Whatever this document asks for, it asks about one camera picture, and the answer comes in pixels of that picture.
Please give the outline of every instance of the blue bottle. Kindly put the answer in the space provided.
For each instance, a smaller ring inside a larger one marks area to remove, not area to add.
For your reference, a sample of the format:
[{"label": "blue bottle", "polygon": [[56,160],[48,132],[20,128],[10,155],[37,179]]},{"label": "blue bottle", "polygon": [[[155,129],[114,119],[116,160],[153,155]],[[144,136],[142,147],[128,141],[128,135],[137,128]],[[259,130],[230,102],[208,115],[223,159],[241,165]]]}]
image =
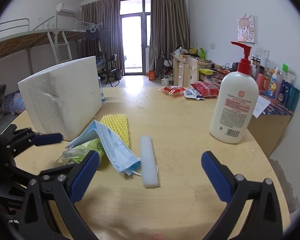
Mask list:
[{"label": "blue bottle", "polygon": [[99,87],[100,87],[100,93],[101,93],[101,101],[105,102],[105,96],[103,95],[103,89],[102,89],[102,83],[101,83],[101,78],[98,76],[98,80],[99,80]]},{"label": "blue bottle", "polygon": [[297,108],[299,98],[300,98],[300,90],[295,88],[293,85],[291,85],[289,89],[289,96],[288,96],[286,107],[290,111],[294,112]]}]

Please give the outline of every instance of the blue gripper pad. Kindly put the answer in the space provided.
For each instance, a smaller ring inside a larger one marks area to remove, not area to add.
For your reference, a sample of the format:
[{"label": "blue gripper pad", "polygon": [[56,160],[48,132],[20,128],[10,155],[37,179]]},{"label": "blue gripper pad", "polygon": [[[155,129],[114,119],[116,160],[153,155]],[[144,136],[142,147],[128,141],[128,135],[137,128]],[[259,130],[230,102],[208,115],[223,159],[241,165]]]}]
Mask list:
[{"label": "blue gripper pad", "polygon": [[74,182],[71,184],[71,194],[69,199],[72,204],[82,200],[84,193],[99,167],[99,162],[99,154],[94,151],[90,159],[81,168],[78,176],[74,179]]},{"label": "blue gripper pad", "polygon": [[206,172],[220,200],[229,204],[232,199],[231,185],[218,167],[218,164],[220,166],[221,164],[215,161],[218,162],[212,152],[204,152],[201,157],[201,166]]},{"label": "blue gripper pad", "polygon": [[61,133],[36,134],[32,137],[31,143],[35,146],[60,143],[63,140]]}]

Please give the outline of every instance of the red pump dispenser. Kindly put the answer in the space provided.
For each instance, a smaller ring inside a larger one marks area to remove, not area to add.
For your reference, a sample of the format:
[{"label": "red pump dispenser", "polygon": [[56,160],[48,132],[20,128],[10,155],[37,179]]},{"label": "red pump dispenser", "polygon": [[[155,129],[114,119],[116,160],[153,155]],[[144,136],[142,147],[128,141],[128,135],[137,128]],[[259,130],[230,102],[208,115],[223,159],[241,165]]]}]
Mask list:
[{"label": "red pump dispenser", "polygon": [[249,60],[251,47],[239,42],[232,41],[231,43],[244,49],[244,58],[240,60],[237,71],[250,76],[252,71],[251,62]]}]

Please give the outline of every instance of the barcode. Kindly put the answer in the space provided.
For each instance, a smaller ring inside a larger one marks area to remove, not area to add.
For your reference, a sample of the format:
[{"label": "barcode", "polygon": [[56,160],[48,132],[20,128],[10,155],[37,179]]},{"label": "barcode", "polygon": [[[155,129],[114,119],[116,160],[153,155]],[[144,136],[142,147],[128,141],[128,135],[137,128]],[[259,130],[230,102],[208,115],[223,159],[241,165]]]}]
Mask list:
[{"label": "barcode", "polygon": [[240,131],[228,129],[226,135],[237,138],[239,133],[240,133]]}]

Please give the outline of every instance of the bottle label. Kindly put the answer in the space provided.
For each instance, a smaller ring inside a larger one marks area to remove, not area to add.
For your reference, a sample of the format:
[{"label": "bottle label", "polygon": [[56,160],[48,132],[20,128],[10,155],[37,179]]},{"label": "bottle label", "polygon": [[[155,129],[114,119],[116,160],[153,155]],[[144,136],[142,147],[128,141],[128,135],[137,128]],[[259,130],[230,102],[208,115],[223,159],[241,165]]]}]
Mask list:
[{"label": "bottle label", "polygon": [[227,131],[225,131],[225,134],[228,136],[238,137],[240,131],[234,130],[233,128],[242,128],[247,119],[252,102],[243,99],[244,95],[244,91],[239,91],[236,96],[227,94],[225,107],[219,122],[228,128]]}]

